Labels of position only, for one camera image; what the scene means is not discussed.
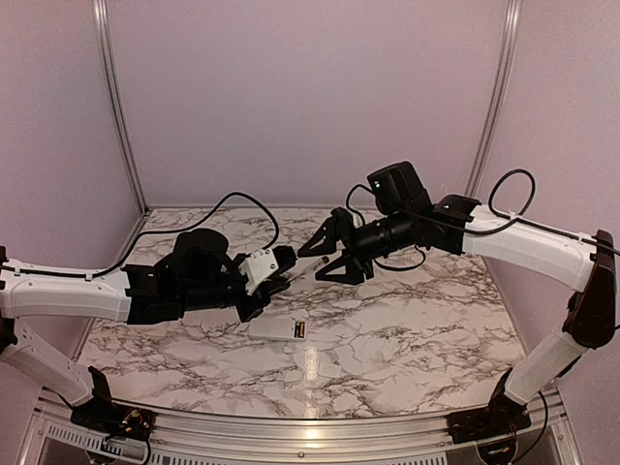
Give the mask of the left aluminium frame post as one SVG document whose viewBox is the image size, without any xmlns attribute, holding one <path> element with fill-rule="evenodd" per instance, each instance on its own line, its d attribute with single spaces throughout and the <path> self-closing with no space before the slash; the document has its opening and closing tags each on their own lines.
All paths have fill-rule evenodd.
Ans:
<svg viewBox="0 0 620 465">
<path fill-rule="evenodd" d="M 122 105 L 121 92 L 116 72 L 112 36 L 109 24 L 108 1 L 94 0 L 92 2 L 92 6 L 105 86 L 108 94 L 112 122 L 121 150 L 122 161 L 137 209 L 141 215 L 146 215 L 149 212 L 149 208 L 140 180 L 138 163 L 135 157 L 124 108 Z"/>
</svg>

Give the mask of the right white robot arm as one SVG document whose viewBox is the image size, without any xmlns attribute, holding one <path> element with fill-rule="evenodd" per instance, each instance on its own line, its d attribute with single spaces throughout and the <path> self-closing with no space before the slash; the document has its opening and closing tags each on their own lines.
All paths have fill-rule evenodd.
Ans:
<svg viewBox="0 0 620 465">
<path fill-rule="evenodd" d="M 480 412 L 486 432 L 503 432 L 540 389 L 614 337 L 618 253 L 609 232 L 556 230 L 459 195 L 434 203 L 408 161 L 377 170 L 367 180 L 383 216 L 356 227 L 350 212 L 333 209 L 298 251 L 301 257 L 341 254 L 316 272 L 317 280 L 361 284 L 373 277 L 374 260 L 417 246 L 517 265 L 573 291 L 561 328 L 498 382 Z"/>
</svg>

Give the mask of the right aluminium frame post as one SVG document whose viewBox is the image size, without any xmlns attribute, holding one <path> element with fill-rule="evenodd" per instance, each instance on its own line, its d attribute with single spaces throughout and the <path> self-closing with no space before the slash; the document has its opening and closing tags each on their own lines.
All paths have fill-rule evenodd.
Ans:
<svg viewBox="0 0 620 465">
<path fill-rule="evenodd" d="M 523 2 L 521 0 L 510 0 L 506 2 L 498 60 L 492 80 L 489 102 L 483 119 L 480 139 L 465 187 L 465 195 L 467 197 L 472 197 L 478 191 L 481 186 L 485 167 L 490 159 L 502 106 L 505 102 L 510 85 L 522 7 Z"/>
</svg>

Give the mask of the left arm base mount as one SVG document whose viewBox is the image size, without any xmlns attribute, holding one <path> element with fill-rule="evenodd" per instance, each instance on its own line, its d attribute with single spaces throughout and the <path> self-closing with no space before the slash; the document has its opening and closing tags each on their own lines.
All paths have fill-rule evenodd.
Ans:
<svg viewBox="0 0 620 465">
<path fill-rule="evenodd" d="M 155 413 L 148 409 L 113 403 L 104 407 L 82 405 L 72 409 L 71 423 L 106 433 L 111 438 L 137 441 L 150 438 Z"/>
</svg>

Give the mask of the white remote control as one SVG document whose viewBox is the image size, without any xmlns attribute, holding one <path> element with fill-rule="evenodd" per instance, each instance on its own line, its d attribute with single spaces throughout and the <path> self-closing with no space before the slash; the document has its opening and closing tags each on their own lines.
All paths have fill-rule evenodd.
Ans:
<svg viewBox="0 0 620 465">
<path fill-rule="evenodd" d="M 252 321 L 248 326 L 248 336 L 253 339 L 268 341 L 296 342 L 305 339 L 294 339 L 295 320 L 285 317 L 264 318 Z"/>
</svg>

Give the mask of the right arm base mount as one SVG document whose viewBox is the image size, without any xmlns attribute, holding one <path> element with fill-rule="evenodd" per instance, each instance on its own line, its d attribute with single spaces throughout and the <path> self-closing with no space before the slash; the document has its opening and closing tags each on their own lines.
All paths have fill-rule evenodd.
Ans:
<svg viewBox="0 0 620 465">
<path fill-rule="evenodd" d="M 455 444 L 511 435 L 532 425 L 524 408 L 515 411 L 489 406 L 447 415 L 448 432 Z"/>
</svg>

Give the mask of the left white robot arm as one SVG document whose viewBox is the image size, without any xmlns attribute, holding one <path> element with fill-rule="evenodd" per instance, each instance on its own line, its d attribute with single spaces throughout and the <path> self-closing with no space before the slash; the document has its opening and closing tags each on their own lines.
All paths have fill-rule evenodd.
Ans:
<svg viewBox="0 0 620 465">
<path fill-rule="evenodd" d="M 57 392 L 103 431 L 121 424 L 105 376 L 54 349 L 27 317 L 86 317 L 127 325 L 177 321 L 189 311 L 235 308 L 246 323 L 289 286 L 295 251 L 270 240 L 232 258 L 227 238 L 204 220 L 170 231 L 172 251 L 154 265 L 121 257 L 104 269 L 43 267 L 1 258 L 1 360 Z"/>
</svg>

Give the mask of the aluminium frame post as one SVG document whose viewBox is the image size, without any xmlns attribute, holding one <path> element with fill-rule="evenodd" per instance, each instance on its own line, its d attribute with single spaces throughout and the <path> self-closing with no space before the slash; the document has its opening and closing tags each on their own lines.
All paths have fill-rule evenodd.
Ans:
<svg viewBox="0 0 620 465">
<path fill-rule="evenodd" d="M 121 92 L 116 72 L 112 36 L 109 24 L 108 1 L 94 0 L 92 2 L 92 6 L 105 86 L 108 94 L 112 122 L 121 150 L 122 161 L 137 209 L 141 215 L 146 215 L 149 212 L 149 208 L 140 180 L 138 163 L 135 157 L 124 108 L 122 105 Z"/>
<path fill-rule="evenodd" d="M 478 191 L 481 186 L 485 167 L 490 159 L 502 106 L 505 102 L 510 85 L 522 7 L 523 2 L 521 0 L 510 0 L 506 2 L 498 60 L 492 80 L 489 102 L 483 119 L 480 139 L 465 187 L 465 195 L 467 197 L 472 197 Z"/>
</svg>

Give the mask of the front aluminium rail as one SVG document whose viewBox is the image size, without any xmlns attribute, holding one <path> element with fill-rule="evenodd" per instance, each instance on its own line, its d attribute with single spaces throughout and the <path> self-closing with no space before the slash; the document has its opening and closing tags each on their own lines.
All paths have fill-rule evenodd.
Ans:
<svg viewBox="0 0 620 465">
<path fill-rule="evenodd" d="M 450 415 L 391 418 L 248 418 L 156 408 L 148 442 L 108 439 L 70 422 L 44 393 L 21 464 L 578 464 L 559 396 L 528 408 L 528 428 L 486 439 L 451 436 Z"/>
</svg>

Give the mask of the white battery cover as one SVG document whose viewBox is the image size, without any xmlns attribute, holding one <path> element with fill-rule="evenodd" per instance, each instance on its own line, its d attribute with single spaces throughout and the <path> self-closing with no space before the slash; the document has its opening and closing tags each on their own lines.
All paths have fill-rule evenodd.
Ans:
<svg viewBox="0 0 620 465">
<path fill-rule="evenodd" d="M 320 376 L 328 378 L 339 378 L 342 374 L 342 367 L 336 364 L 321 363 L 318 368 Z"/>
</svg>

